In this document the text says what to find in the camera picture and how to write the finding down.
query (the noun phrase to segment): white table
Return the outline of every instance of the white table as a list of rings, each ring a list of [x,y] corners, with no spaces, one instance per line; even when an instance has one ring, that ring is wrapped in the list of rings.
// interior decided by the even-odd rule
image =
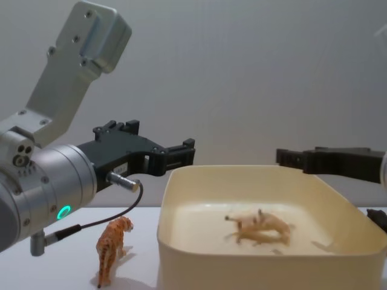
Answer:
[[[45,232],[107,218],[122,210],[124,208],[83,208],[46,228]],[[161,290],[156,238],[159,214],[160,208],[135,208],[128,214],[134,230],[125,234],[124,244],[126,249],[132,248],[115,267],[115,279],[106,289]],[[95,290],[99,267],[96,242],[105,227],[106,224],[102,224],[82,230],[49,246],[41,257],[30,256],[29,239],[0,253],[0,289]],[[387,266],[381,289],[387,290]]]

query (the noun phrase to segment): toy deer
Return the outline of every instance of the toy deer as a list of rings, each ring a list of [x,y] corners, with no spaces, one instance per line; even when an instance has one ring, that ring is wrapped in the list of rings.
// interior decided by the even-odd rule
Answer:
[[[271,213],[262,212],[261,209],[258,210],[258,214],[248,214],[233,219],[226,216],[226,220],[237,223],[238,231],[232,235],[238,236],[236,240],[238,243],[243,238],[255,240],[257,243],[281,241],[288,245],[290,242],[291,226]],[[271,230],[277,231],[281,238],[279,240],[269,238],[259,233]]]

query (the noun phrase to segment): black cable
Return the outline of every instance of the black cable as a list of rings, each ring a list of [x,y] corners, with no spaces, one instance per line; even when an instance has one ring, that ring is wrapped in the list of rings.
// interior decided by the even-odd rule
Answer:
[[[143,197],[143,192],[144,192],[143,184],[139,183],[139,187],[140,187],[140,193],[138,194],[138,197],[135,200],[135,202],[128,209],[124,210],[123,212],[121,212],[119,214],[116,214],[115,216],[108,217],[107,219],[102,219],[102,220],[97,221],[97,222],[92,222],[90,224],[82,225],[81,229],[93,227],[93,226],[99,225],[99,224],[103,224],[104,222],[112,221],[113,219],[117,219],[120,216],[123,216],[124,214],[129,213],[133,208],[135,208],[137,206],[137,204],[141,201],[141,198]]]
[[[70,236],[72,234],[75,234],[75,233],[79,232],[80,230],[82,230],[84,228],[89,228],[89,227],[93,227],[95,225],[100,225],[100,224],[103,224],[104,222],[109,222],[109,221],[112,221],[113,219],[116,219],[116,218],[119,218],[120,216],[123,216],[124,214],[130,212],[133,208],[135,208],[138,205],[138,203],[141,201],[141,198],[143,197],[144,187],[143,187],[142,183],[139,183],[138,186],[140,187],[140,193],[138,194],[137,199],[135,200],[135,202],[129,208],[127,208],[123,212],[121,212],[119,214],[116,214],[115,216],[108,217],[107,219],[102,219],[102,220],[97,221],[97,222],[92,222],[90,224],[86,224],[86,225],[79,225],[79,224],[78,225],[73,225],[73,226],[65,228],[63,230],[56,231],[56,232],[54,232],[51,235],[55,235],[56,236],[56,241],[58,242],[58,241],[64,239],[65,237],[68,237],[68,236]]]

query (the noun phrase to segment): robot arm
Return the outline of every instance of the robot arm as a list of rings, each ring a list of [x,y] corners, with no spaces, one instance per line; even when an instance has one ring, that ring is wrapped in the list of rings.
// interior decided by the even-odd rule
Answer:
[[[31,253],[40,256],[45,246],[82,227],[47,237],[43,229],[86,206],[97,192],[112,184],[132,192],[140,187],[140,198],[141,183],[127,176],[161,176],[193,164],[194,140],[162,147],[138,136],[136,120],[96,127],[95,140],[79,146],[45,148],[67,131],[91,82],[115,68],[130,36],[114,9],[78,2],[48,50],[26,107],[0,122],[0,252],[31,237]]]
[[[110,73],[131,37],[114,9],[78,2],[70,13],[26,107],[0,122],[0,160],[28,164],[69,128],[92,81]]]
[[[387,154],[370,148],[326,148],[295,152],[277,150],[280,166],[301,169],[306,174],[340,175],[381,184],[387,190]],[[387,233],[387,214],[367,209],[367,216]]]

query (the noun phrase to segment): cable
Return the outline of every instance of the cable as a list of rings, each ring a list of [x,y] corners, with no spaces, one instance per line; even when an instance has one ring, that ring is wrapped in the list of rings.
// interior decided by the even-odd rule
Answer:
[[[120,216],[123,216],[124,214],[130,212],[133,208],[135,208],[138,205],[138,203],[141,201],[141,198],[143,197],[143,193],[144,193],[143,184],[141,182],[139,182],[138,187],[140,188],[140,193],[138,194],[137,199],[129,208],[127,208],[123,212],[116,214],[115,216],[108,217],[107,219],[102,219],[102,220],[97,221],[97,222],[92,222],[92,223],[86,224],[86,225],[79,225],[79,224],[73,225],[71,227],[68,227],[68,228],[65,228],[63,230],[59,230],[59,231],[56,231],[52,234],[49,234],[45,239],[45,246],[49,246],[52,243],[58,242],[58,241],[64,239],[65,237],[68,237],[72,234],[79,232],[80,230],[82,230],[84,228],[89,228],[89,227],[93,227],[95,225],[103,224],[104,222],[112,221],[113,219],[119,218]]]
[[[119,218],[120,216],[123,216],[124,214],[129,213],[133,208],[135,208],[135,207],[137,206],[137,204],[141,201],[141,198],[142,198],[142,196],[143,196],[143,192],[144,192],[143,184],[142,184],[142,183],[139,183],[138,186],[140,187],[140,193],[138,194],[138,197],[137,197],[137,199],[135,200],[135,202],[134,202],[128,209],[124,210],[123,212],[121,212],[121,213],[119,213],[119,214],[116,214],[115,216],[108,217],[107,219],[102,219],[102,220],[97,221],[97,222],[92,222],[92,223],[90,223],[90,224],[82,225],[82,226],[81,226],[81,229],[93,227],[93,226],[99,225],[99,224],[103,224],[104,222],[112,221],[113,219],[117,219],[117,218]]]

